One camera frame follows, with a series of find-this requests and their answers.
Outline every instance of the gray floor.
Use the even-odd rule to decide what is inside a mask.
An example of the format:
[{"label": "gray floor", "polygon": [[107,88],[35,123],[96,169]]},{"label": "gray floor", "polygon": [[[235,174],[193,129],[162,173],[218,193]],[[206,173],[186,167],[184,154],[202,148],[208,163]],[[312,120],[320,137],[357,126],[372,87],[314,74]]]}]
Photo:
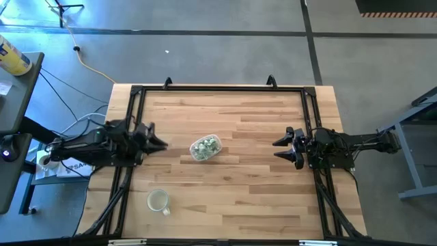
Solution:
[{"label": "gray floor", "polygon": [[[78,3],[79,0],[62,1]],[[353,0],[308,0],[314,31],[435,33],[436,19],[360,18]],[[105,29],[304,31],[299,0],[86,1],[68,10],[75,27]],[[56,27],[57,17],[41,1],[11,0],[0,21],[7,25]],[[46,54],[43,67],[73,86],[108,100],[112,84],[83,68],[66,34],[3,33],[22,51]],[[223,36],[77,35],[84,61],[120,83],[278,83],[314,85],[306,38]],[[345,132],[374,132],[436,85],[437,40],[316,38],[324,85],[335,87]],[[101,105],[51,83],[77,115]],[[39,80],[27,116],[61,131],[73,122],[48,85]],[[79,131],[78,126],[72,131]],[[413,188],[406,162],[395,155],[363,152],[356,161],[360,199],[370,236],[435,245],[437,196],[399,201]],[[37,187],[32,205],[40,213],[17,215],[26,176],[13,205],[0,216],[0,241],[71,236],[79,220],[86,184]]]}]

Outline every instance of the spray can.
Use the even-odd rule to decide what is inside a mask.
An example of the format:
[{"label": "spray can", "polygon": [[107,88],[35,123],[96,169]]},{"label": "spray can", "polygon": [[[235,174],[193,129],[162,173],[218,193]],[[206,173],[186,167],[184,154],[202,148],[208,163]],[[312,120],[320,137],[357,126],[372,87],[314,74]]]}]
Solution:
[{"label": "spray can", "polygon": [[29,72],[32,63],[29,58],[0,35],[0,67],[12,75],[20,76]]}]

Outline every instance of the paper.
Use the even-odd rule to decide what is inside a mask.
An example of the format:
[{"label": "paper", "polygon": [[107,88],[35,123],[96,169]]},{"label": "paper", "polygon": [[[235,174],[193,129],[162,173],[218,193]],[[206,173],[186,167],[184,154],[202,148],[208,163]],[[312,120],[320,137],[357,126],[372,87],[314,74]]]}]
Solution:
[{"label": "paper", "polygon": [[8,92],[11,88],[12,88],[11,81],[0,81],[0,96],[8,95]]},{"label": "paper", "polygon": [[[89,176],[93,171],[92,166],[87,165],[81,161],[70,158],[64,161],[64,165],[68,168],[73,169],[74,171],[82,174],[82,176]],[[65,168],[62,164],[59,165],[59,169],[57,171],[58,178],[71,178],[71,177],[80,177],[77,173],[72,170]]]}]

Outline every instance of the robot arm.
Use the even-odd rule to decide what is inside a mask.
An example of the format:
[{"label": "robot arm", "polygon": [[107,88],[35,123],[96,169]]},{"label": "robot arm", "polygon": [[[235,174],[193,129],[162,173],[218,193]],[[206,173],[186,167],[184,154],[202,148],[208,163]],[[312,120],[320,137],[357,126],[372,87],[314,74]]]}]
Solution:
[{"label": "robot arm", "polygon": [[127,120],[113,120],[87,134],[72,139],[56,138],[46,161],[75,158],[94,166],[132,167],[140,165],[143,154],[167,149],[167,143],[155,136],[154,123],[140,124],[129,133]]},{"label": "robot arm", "polygon": [[273,143],[273,146],[288,146],[288,151],[274,155],[295,163],[296,169],[304,165],[303,153],[307,154],[309,167],[322,169],[326,167],[354,167],[353,152],[359,150],[377,150],[396,153],[401,147],[397,137],[388,132],[366,135],[348,135],[337,133],[327,128],[315,128],[312,136],[305,136],[302,129],[296,131],[287,127],[285,137]]}]

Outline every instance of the wooden table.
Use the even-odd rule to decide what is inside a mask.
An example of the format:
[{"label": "wooden table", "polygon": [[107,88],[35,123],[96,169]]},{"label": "wooden table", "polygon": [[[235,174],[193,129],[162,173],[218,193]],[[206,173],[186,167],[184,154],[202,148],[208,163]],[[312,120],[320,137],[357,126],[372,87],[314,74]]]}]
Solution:
[{"label": "wooden table", "polygon": [[[107,120],[125,117],[130,87],[114,85]],[[322,125],[341,132],[333,87],[315,88]],[[143,121],[156,123],[169,148],[135,168],[123,237],[322,238],[312,171],[273,156],[289,149],[272,147],[286,126],[305,129],[299,93],[147,92]],[[198,163],[188,148],[209,134],[221,138],[223,150]],[[107,205],[113,173],[106,167],[91,177],[78,233]],[[341,169],[333,170],[333,180],[339,207],[365,234],[354,180]],[[153,189],[170,195],[170,216],[147,207]]]}]

